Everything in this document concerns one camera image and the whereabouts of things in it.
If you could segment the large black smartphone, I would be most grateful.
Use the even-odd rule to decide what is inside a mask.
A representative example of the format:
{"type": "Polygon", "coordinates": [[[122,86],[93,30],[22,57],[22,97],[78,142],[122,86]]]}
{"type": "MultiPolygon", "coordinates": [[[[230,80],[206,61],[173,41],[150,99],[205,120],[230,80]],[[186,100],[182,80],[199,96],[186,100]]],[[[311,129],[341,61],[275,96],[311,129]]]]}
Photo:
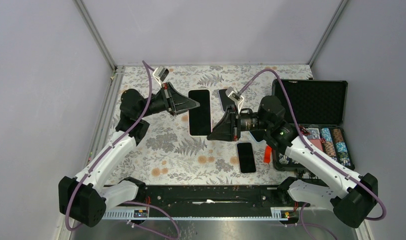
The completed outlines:
{"type": "Polygon", "coordinates": [[[199,106],[188,111],[188,126],[191,136],[207,136],[212,132],[211,97],[208,89],[194,89],[188,97],[199,106]]]}

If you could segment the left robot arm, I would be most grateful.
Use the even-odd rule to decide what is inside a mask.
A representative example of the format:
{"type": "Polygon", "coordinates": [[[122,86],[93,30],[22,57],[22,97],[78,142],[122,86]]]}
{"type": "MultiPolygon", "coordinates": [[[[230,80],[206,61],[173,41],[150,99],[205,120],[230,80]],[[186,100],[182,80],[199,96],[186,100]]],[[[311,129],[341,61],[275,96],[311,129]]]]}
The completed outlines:
{"type": "Polygon", "coordinates": [[[156,94],[147,98],[132,88],[120,98],[120,119],[112,138],[83,170],[74,177],[63,177],[58,184],[59,211],[65,215],[65,226],[71,231],[70,218],[94,227],[109,209],[127,201],[135,206],[145,202],[145,184],[131,177],[104,187],[115,168],[144,139],[150,126],[144,117],[163,111],[176,116],[200,106],[170,82],[163,83],[156,94]]]}

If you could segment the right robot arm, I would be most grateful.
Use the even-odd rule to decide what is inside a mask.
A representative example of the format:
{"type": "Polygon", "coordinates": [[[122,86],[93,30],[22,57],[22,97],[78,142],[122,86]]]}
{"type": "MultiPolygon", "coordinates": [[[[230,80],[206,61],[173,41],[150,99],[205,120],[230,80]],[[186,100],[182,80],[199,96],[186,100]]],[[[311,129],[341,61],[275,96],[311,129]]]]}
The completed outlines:
{"type": "Polygon", "coordinates": [[[274,95],[260,101],[257,112],[246,108],[238,111],[229,105],[211,133],[209,141],[236,142],[241,133],[264,130],[263,139],[274,151],[297,161],[324,182],[324,186],[289,177],[278,191],[278,201],[284,206],[294,202],[308,203],[334,213],[345,225],[358,228],[380,202],[378,179],[360,175],[332,159],[314,146],[297,126],[285,121],[285,108],[274,95]]]}

